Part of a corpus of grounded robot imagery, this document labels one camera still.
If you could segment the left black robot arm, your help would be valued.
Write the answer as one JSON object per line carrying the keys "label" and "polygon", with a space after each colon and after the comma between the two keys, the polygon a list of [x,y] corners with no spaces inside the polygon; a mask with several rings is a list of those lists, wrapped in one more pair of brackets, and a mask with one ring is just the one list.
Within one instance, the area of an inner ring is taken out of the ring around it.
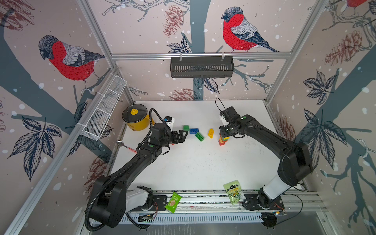
{"label": "left black robot arm", "polygon": [[188,131],[173,131],[164,122],[154,124],[129,162],[95,181],[85,212],[86,229],[95,232],[105,226],[114,228],[129,211],[137,207],[150,208],[153,204],[152,189],[138,186],[129,191],[128,187],[146,167],[164,154],[163,148],[183,143],[187,135]]}

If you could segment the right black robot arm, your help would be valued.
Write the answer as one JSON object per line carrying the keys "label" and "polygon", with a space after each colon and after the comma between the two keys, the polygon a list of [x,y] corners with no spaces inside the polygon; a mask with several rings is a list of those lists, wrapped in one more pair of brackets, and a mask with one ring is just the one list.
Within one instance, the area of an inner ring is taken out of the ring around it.
{"label": "right black robot arm", "polygon": [[223,125],[219,127],[222,137],[233,136],[241,139],[251,137],[272,151],[280,163],[277,175],[264,187],[260,188],[252,199],[245,199],[242,206],[249,211],[268,210],[281,195],[290,188],[298,185],[306,176],[313,172],[313,163],[308,146],[304,143],[295,143],[272,132],[260,124],[250,115],[239,115],[234,107],[220,111]]}

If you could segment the green square lego brick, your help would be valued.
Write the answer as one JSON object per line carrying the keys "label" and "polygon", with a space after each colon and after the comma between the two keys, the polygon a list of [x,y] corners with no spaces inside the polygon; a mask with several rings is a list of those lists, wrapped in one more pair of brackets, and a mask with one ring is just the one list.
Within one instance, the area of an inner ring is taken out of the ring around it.
{"label": "green square lego brick", "polygon": [[190,131],[190,127],[188,125],[184,125],[183,126],[183,130],[189,132]]}

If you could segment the blue lego brick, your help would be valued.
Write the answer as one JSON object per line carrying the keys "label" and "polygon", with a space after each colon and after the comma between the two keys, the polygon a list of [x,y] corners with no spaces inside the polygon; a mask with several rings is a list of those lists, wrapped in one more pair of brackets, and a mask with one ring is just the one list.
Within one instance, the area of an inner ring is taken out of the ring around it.
{"label": "blue lego brick", "polygon": [[198,128],[190,128],[190,130],[189,130],[189,133],[190,134],[196,134],[196,133],[198,133],[199,132],[199,129]]}

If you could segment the green long lego brick right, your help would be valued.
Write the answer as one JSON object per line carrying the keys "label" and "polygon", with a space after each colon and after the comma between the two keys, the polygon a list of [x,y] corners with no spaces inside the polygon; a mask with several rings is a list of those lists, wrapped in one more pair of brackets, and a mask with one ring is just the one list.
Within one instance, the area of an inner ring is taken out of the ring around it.
{"label": "green long lego brick right", "polygon": [[199,140],[200,142],[204,141],[204,139],[205,139],[205,137],[204,137],[200,132],[197,132],[197,133],[195,134],[195,136],[198,138],[198,140]]}

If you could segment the yellow pot with black lid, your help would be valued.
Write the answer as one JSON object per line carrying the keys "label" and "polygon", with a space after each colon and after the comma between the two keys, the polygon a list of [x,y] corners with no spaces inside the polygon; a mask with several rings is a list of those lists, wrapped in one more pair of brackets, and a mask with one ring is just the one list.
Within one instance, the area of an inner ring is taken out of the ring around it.
{"label": "yellow pot with black lid", "polygon": [[148,109],[142,104],[128,106],[122,113],[122,119],[133,131],[142,131],[150,126],[150,121],[154,125],[154,119],[149,116]]}

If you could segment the large green snack bag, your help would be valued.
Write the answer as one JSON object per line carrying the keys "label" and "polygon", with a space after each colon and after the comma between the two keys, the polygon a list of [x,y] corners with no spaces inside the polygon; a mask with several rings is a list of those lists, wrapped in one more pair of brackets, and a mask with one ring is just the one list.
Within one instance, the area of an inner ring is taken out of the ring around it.
{"label": "large green snack bag", "polygon": [[244,199],[241,185],[238,180],[223,185],[232,205]]}

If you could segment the small green snack packet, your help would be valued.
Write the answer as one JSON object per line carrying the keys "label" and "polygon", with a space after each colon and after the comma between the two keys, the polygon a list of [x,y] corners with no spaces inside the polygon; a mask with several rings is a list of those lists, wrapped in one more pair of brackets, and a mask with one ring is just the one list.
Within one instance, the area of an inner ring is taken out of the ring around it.
{"label": "small green snack packet", "polygon": [[178,204],[180,203],[182,196],[173,192],[172,197],[170,198],[169,202],[166,204],[165,208],[167,211],[171,213],[175,213]]}

